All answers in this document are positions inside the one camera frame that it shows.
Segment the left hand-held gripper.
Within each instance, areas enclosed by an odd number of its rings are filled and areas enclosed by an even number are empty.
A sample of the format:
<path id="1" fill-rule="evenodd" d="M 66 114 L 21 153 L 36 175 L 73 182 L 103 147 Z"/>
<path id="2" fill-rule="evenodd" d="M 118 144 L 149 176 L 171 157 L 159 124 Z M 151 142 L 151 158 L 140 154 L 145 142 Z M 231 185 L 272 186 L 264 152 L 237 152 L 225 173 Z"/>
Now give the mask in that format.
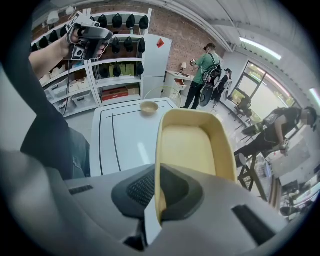
<path id="1" fill-rule="evenodd" d="M 109 41 L 113 33 L 107 28 L 77 11 L 66 26 L 66 41 L 69 44 L 68 60 L 90 60 L 97 57 L 100 45 Z"/>

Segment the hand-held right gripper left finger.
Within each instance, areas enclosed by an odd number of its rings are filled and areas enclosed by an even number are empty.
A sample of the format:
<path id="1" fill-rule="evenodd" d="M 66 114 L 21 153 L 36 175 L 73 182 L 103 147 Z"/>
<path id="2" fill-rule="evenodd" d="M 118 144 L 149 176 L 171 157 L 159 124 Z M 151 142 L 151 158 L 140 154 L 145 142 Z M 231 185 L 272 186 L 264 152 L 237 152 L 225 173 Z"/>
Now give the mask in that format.
<path id="1" fill-rule="evenodd" d="M 77 206 L 112 238 L 132 247 L 147 247 L 157 236 L 153 164 L 67 181 L 51 171 L 49 182 L 54 192 L 67 196 L 64 210 L 74 212 Z"/>

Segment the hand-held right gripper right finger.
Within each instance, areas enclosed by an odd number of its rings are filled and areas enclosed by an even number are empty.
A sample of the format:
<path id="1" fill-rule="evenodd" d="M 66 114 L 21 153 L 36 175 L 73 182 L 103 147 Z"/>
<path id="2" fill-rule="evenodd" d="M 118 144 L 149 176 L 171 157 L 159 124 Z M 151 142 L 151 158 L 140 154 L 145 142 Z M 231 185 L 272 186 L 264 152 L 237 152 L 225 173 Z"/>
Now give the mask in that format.
<path id="1" fill-rule="evenodd" d="M 173 170 L 198 181 L 204 199 L 190 217 L 164 222 L 147 256 L 269 256 L 293 236 L 294 223 L 238 184 L 179 166 Z"/>

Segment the yellow rectangular tray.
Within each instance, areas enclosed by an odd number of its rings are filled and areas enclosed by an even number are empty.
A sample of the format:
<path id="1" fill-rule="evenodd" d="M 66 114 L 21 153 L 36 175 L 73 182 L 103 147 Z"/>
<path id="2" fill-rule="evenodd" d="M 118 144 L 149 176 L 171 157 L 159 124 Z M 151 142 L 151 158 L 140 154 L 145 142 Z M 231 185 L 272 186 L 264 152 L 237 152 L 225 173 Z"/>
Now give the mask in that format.
<path id="1" fill-rule="evenodd" d="M 179 171 L 237 181 L 231 144 L 220 120 L 213 114 L 183 108 L 166 112 L 159 124 L 154 170 L 157 220 L 188 218 L 202 203 L 199 181 Z"/>

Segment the person's left forearm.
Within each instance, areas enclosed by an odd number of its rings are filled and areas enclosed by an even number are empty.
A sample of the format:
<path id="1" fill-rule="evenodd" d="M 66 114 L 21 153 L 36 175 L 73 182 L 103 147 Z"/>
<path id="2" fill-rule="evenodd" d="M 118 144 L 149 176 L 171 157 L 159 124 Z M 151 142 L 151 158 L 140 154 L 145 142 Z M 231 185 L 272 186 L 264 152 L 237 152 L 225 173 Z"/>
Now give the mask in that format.
<path id="1" fill-rule="evenodd" d="M 35 76 L 41 79 L 49 71 L 53 70 L 69 54 L 69 47 L 67 35 L 65 34 L 46 48 L 32 52 L 29 55 L 29 61 Z"/>

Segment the person's left hand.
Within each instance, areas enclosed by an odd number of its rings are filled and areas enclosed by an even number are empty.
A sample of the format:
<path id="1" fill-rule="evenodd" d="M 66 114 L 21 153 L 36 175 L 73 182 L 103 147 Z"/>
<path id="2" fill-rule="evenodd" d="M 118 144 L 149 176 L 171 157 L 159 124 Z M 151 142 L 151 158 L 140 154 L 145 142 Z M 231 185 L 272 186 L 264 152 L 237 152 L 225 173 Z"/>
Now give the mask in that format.
<path id="1" fill-rule="evenodd" d="M 60 39 L 61 56 L 63 60 L 81 60 L 84 49 L 79 45 L 78 30 L 74 29 Z"/>

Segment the olive green paper bags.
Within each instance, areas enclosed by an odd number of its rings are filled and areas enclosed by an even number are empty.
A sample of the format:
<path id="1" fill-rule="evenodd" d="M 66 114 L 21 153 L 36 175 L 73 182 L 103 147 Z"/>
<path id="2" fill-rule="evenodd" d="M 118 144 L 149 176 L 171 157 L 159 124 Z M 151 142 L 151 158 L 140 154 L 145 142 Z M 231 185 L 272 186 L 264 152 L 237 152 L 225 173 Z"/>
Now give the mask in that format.
<path id="1" fill-rule="evenodd" d="M 98 71 L 102 79 L 121 76 L 133 77 L 136 74 L 136 65 L 133 62 L 104 63 L 99 65 Z"/>

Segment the white shelving unit with boxes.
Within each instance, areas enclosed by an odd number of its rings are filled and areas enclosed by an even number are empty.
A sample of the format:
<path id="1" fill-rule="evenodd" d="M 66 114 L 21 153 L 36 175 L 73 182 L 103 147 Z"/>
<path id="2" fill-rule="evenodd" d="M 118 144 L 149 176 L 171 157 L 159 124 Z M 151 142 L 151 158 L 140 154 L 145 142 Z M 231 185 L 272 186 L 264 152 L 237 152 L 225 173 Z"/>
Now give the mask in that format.
<path id="1" fill-rule="evenodd" d="M 86 10 L 86 15 L 96 21 L 100 16 L 105 16 L 107 28 L 113 32 L 113 37 L 101 57 L 85 62 L 88 79 L 93 87 L 93 95 L 98 106 L 103 107 L 113 103 L 141 99 L 144 78 L 143 74 L 137 75 L 136 69 L 139 63 L 144 65 L 145 62 L 144 52 L 139 52 L 139 47 L 142 42 L 145 42 L 145 36 L 149 34 L 149 28 L 141 29 L 139 21 L 147 16 L 150 22 L 152 11 L 151 8 L 148 9 L 148 12 L 111 11 L 92 13 L 91 8 Z M 101 78 L 99 65 L 116 62 L 135 63 L 135 76 Z M 139 95 L 128 95 L 106 101 L 101 100 L 103 91 L 126 87 L 130 84 L 139 85 Z"/>

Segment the person's grey jeans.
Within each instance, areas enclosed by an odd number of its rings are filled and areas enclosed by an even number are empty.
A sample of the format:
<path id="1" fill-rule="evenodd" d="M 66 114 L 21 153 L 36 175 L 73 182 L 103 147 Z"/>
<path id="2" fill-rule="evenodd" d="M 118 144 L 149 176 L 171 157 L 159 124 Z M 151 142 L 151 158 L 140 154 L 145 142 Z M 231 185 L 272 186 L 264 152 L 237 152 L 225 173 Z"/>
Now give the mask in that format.
<path id="1" fill-rule="evenodd" d="M 70 128 L 71 152 L 73 160 L 72 179 L 91 177 L 90 144 L 76 130 Z"/>

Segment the red flat box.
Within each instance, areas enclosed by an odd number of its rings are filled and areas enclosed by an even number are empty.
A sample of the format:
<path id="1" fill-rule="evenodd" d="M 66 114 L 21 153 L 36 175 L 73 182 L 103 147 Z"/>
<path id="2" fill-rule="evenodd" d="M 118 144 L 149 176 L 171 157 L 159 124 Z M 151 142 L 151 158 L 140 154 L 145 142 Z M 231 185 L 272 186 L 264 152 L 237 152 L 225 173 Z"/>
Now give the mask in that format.
<path id="1" fill-rule="evenodd" d="M 101 95 L 101 101 L 112 100 L 116 98 L 126 97 L 129 95 L 126 87 L 118 87 L 113 89 L 104 90 Z"/>

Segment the dark metal mesh table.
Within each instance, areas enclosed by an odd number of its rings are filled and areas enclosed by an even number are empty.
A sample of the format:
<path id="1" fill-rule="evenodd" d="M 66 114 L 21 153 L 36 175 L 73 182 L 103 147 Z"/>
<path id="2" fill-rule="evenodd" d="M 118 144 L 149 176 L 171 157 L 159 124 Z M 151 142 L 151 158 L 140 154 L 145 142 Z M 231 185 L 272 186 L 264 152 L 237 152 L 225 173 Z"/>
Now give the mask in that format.
<path id="1" fill-rule="evenodd" d="M 256 188 L 258 197 L 270 202 L 273 189 L 273 174 L 269 163 L 261 153 L 250 156 L 238 175 L 240 185 L 252 192 Z"/>

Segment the brown cardboard box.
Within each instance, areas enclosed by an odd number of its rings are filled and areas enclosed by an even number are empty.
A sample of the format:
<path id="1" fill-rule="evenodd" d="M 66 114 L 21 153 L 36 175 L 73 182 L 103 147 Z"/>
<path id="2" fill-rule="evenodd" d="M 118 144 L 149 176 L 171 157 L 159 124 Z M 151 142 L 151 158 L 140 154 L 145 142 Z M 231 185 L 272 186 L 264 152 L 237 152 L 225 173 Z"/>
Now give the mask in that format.
<path id="1" fill-rule="evenodd" d="M 126 89 L 129 96 L 140 94 L 140 87 L 138 84 L 129 84 L 126 86 Z"/>

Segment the white tall cabinet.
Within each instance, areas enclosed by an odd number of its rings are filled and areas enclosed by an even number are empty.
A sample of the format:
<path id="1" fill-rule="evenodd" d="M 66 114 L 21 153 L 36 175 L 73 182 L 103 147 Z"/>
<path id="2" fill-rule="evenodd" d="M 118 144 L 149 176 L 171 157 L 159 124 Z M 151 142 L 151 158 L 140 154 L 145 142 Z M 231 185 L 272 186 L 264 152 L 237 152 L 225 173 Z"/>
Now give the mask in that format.
<path id="1" fill-rule="evenodd" d="M 161 48 L 157 47 L 159 39 L 164 41 Z M 154 88 L 164 85 L 167 64 L 169 60 L 172 40 L 158 35 L 148 34 L 145 36 L 145 53 L 144 53 L 144 73 L 143 87 L 141 97 Z"/>

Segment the stack of clear storage bins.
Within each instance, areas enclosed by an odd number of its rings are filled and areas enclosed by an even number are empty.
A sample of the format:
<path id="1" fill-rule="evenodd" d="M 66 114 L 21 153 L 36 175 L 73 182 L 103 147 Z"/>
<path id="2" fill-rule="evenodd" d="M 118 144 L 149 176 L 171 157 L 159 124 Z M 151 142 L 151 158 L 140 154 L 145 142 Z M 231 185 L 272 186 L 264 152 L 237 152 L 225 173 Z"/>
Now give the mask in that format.
<path id="1" fill-rule="evenodd" d="M 98 106 L 93 86 L 84 65 L 40 79 L 49 102 L 64 117 L 92 110 Z"/>

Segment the white table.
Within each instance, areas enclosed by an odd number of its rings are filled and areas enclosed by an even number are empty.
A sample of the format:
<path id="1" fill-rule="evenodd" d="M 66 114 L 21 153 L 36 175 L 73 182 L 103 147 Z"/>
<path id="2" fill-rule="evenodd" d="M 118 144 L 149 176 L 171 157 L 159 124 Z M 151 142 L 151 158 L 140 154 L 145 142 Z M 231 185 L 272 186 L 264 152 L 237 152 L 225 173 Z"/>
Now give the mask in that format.
<path id="1" fill-rule="evenodd" d="M 92 177 L 154 164 L 162 116 L 177 105 L 169 98 L 154 98 L 158 110 L 145 115 L 142 100 L 115 103 L 94 112 L 90 139 Z"/>

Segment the wooden bowl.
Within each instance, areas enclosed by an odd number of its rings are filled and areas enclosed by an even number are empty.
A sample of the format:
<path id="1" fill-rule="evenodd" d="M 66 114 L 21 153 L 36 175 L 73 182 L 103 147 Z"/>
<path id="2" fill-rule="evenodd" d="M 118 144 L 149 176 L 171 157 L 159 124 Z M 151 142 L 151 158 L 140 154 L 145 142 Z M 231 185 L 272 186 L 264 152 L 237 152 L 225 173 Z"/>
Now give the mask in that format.
<path id="1" fill-rule="evenodd" d="M 153 101 L 143 101 L 140 104 L 140 111 L 144 116 L 152 116 L 157 112 L 158 109 L 158 104 Z"/>

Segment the white side desk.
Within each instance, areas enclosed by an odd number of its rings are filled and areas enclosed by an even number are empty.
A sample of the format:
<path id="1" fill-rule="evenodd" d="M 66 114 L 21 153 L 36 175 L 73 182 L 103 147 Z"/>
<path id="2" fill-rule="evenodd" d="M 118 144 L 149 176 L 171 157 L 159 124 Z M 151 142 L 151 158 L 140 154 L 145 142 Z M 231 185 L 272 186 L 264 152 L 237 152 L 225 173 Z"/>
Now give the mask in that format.
<path id="1" fill-rule="evenodd" d="M 190 85 L 194 79 L 193 75 L 183 75 L 180 72 L 166 71 L 164 85 L 174 88 L 183 96 L 187 96 L 189 93 Z"/>

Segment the person's black shirt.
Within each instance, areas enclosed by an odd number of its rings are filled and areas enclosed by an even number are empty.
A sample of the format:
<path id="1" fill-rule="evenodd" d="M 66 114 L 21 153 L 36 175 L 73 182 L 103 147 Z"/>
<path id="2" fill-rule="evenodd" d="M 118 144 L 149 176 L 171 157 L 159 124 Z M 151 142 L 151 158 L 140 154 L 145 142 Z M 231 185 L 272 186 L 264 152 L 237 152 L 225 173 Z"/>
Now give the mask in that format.
<path id="1" fill-rule="evenodd" d="M 9 38 L 5 40 L 0 61 L 9 81 L 36 115 L 21 151 L 45 167 L 58 170 L 63 180 L 70 180 L 73 176 L 73 154 L 69 125 L 47 99 L 29 61 L 33 53 L 32 21 L 27 19 L 16 26 L 6 27 L 4 32 Z"/>

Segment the large window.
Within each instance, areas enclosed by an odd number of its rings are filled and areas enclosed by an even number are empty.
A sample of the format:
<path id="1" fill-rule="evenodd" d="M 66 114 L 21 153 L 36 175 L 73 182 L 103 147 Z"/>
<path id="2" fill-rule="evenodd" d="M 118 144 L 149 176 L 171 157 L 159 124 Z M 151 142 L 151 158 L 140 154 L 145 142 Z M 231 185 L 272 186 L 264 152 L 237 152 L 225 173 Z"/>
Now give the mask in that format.
<path id="1" fill-rule="evenodd" d="M 278 80 L 250 61 L 230 96 L 235 104 L 240 103 L 243 98 L 250 100 L 250 108 L 259 117 L 277 108 L 300 107 Z"/>

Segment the long ceiling light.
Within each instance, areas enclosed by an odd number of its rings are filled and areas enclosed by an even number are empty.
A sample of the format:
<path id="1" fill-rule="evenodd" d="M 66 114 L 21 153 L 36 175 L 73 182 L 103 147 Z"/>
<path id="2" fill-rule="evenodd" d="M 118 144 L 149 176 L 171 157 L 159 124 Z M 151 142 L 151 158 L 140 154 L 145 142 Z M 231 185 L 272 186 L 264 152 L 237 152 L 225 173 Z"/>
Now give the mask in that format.
<path id="1" fill-rule="evenodd" d="M 316 88 L 311 88 L 309 90 L 310 94 L 313 96 L 315 102 L 317 103 L 317 105 L 320 107 L 320 94 L 318 93 Z"/>
<path id="2" fill-rule="evenodd" d="M 271 55 L 272 57 L 276 58 L 277 60 L 281 60 L 282 59 L 282 56 L 278 53 L 276 53 L 275 51 L 269 49 L 268 47 L 262 45 L 262 44 L 259 44 L 255 41 L 252 41 L 252 40 L 249 40 L 247 38 L 244 38 L 244 37 L 240 37 L 239 40 L 242 42 L 242 43 L 245 43 L 245 44 L 249 44 L 253 47 L 256 47 L 262 51 L 264 51 L 265 53 Z"/>

